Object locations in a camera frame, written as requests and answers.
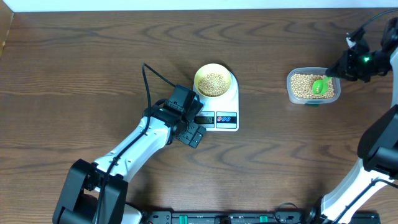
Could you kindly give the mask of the green plastic measuring scoop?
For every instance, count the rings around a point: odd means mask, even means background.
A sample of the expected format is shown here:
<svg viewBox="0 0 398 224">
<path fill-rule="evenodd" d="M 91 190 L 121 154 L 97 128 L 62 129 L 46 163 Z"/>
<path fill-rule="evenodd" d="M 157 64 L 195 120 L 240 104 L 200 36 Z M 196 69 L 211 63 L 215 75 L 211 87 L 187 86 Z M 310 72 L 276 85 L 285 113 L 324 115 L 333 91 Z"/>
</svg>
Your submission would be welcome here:
<svg viewBox="0 0 398 224">
<path fill-rule="evenodd" d="M 314 81 L 312 85 L 312 91 L 314 95 L 324 95 L 329 88 L 328 82 L 331 81 L 332 77 L 326 77 L 321 80 Z"/>
</svg>

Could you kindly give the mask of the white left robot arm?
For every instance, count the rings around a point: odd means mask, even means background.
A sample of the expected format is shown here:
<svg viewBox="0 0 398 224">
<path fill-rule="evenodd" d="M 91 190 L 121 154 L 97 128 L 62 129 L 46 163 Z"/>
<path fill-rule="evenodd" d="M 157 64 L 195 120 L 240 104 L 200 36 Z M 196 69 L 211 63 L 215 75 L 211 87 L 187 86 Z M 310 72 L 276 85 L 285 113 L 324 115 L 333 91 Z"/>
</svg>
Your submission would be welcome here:
<svg viewBox="0 0 398 224">
<path fill-rule="evenodd" d="M 53 223 L 139 223 L 142 212 L 126 204 L 137 171 L 175 138 L 195 148 L 206 129 L 194 122 L 172 135 L 164 121 L 143 117 L 118 146 L 93 163 L 77 160 L 70 168 L 53 214 Z"/>
</svg>

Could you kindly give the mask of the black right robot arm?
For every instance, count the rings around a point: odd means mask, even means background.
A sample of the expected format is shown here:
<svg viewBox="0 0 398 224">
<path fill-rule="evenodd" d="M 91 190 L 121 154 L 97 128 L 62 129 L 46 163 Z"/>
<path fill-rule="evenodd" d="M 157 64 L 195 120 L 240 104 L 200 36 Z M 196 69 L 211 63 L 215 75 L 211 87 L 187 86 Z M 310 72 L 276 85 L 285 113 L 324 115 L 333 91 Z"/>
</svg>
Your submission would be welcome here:
<svg viewBox="0 0 398 224">
<path fill-rule="evenodd" d="M 363 27 L 348 34 L 348 50 L 328 77 L 369 82 L 373 76 L 393 76 L 391 108 L 368 128 L 358 144 L 354 167 L 330 193 L 318 200 L 307 223 L 349 223 L 355 212 L 378 190 L 397 180 L 397 18 L 384 28 L 381 49 L 370 51 Z"/>
</svg>

